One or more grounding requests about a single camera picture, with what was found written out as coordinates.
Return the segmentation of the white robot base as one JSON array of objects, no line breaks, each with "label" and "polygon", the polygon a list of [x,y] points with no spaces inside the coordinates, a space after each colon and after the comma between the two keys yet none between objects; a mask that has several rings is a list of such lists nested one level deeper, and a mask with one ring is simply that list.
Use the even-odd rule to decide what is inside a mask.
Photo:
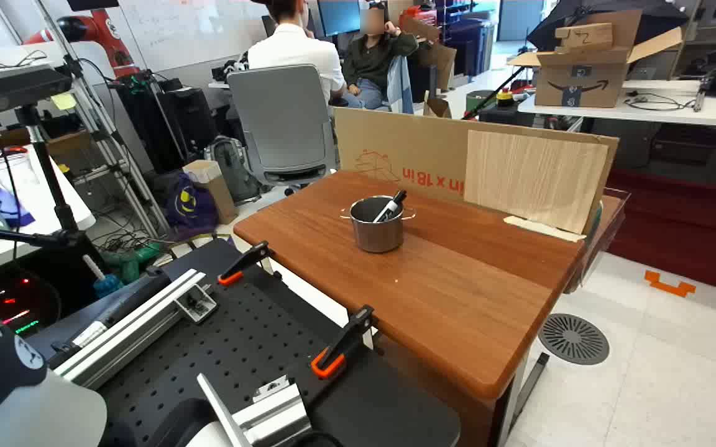
[{"label": "white robot base", "polygon": [[0,325],[0,447],[98,447],[108,405],[76,385],[9,325]]}]

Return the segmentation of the red robot arm background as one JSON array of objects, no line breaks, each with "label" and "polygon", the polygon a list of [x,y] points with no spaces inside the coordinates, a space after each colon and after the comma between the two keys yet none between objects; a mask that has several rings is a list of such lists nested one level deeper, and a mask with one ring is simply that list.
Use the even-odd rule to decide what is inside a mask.
[{"label": "red robot arm background", "polygon": [[125,39],[118,35],[109,15],[104,9],[93,9],[91,15],[72,15],[65,19],[65,37],[71,41],[98,41],[108,51],[108,61],[118,80],[139,72],[135,56],[129,55]]}]

